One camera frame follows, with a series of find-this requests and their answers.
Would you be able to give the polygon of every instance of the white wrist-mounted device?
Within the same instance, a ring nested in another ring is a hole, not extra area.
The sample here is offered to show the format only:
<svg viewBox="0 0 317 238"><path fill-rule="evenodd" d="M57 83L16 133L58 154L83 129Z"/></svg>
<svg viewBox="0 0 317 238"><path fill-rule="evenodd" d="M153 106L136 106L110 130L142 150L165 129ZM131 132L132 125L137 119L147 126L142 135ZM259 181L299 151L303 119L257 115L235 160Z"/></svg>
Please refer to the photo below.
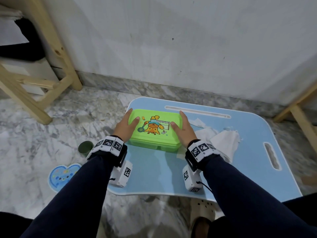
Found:
<svg viewBox="0 0 317 238"><path fill-rule="evenodd" d="M98 143L89 152L87 159L89 159L93 153L98 151L110 152L117 157L117 160L112 160L115 167L111 172L109 184L125 187L133 167L130 161L125 160L127 146L120 138L107 136L98 141Z"/></svg>
<svg viewBox="0 0 317 238"><path fill-rule="evenodd" d="M197 166L201 160L212 154L220 155L220 152L211 143L203 140L194 142L188 147L185 155L188 164L183 168L185 187L188 191L198 192L203 187L201 170L197 169Z"/></svg>

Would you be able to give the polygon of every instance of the white wall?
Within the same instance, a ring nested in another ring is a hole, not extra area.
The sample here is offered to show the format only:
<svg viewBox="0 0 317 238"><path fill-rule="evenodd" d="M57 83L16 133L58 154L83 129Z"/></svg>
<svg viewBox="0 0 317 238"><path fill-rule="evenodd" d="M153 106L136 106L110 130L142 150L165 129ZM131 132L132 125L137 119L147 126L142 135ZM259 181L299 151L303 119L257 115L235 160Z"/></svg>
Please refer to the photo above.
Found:
<svg viewBox="0 0 317 238"><path fill-rule="evenodd" d="M44 2L80 71L280 104L317 80L317 0Z"/></svg>

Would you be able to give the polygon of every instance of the finger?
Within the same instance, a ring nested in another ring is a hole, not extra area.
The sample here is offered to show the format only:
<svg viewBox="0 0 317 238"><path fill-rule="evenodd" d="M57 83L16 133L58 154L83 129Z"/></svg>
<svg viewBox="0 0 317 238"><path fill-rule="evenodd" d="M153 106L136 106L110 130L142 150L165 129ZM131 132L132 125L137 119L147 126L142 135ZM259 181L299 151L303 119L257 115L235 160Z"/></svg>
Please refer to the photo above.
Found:
<svg viewBox="0 0 317 238"><path fill-rule="evenodd" d="M172 126L173 130L175 131L175 133L177 134L177 136L179 137L181 130L178 127L178 125L175 122L171 122L171 126Z"/></svg>
<svg viewBox="0 0 317 238"><path fill-rule="evenodd" d="M140 121L140 117L136 117L132 123L129 125L129 127L132 129L132 130L135 130L135 127L137 127L138 123Z"/></svg>
<svg viewBox="0 0 317 238"><path fill-rule="evenodd" d="M130 118L130 115L131 115L132 111L133 111L133 108L130 108L130 109L125 113L125 115L124 115L123 118L122 118L122 122L123 122L123 123L128 124L129 118Z"/></svg>
<svg viewBox="0 0 317 238"><path fill-rule="evenodd" d="M183 111L180 111L179 114L180 114L180 116L182 117L182 120L183 120L183 129L188 128L191 124L189 123L186 114L184 114Z"/></svg>

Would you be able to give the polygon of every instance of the person's left arm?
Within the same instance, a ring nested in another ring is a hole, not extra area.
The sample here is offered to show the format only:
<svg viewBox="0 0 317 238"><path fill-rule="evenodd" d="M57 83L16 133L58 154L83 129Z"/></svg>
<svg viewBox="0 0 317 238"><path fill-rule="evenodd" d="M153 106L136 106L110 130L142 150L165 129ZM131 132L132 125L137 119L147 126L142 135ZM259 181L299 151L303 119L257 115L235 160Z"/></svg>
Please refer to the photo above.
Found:
<svg viewBox="0 0 317 238"><path fill-rule="evenodd" d="M131 138L140 119L128 125L131 112L125 114L113 133L124 142ZM92 154L21 237L96 237L114 159L110 152Z"/></svg>

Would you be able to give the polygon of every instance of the heart-shaped blue object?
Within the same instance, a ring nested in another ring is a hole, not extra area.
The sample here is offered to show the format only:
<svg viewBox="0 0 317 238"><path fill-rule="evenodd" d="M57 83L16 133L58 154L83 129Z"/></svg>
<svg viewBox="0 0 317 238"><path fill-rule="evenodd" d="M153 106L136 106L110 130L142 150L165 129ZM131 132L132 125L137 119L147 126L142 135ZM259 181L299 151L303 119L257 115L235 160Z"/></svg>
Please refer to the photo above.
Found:
<svg viewBox="0 0 317 238"><path fill-rule="evenodd" d="M49 174L48 183L50 188L55 192L59 192L80 168L80 164L72 164L69 167L65 165L57 166Z"/></svg>

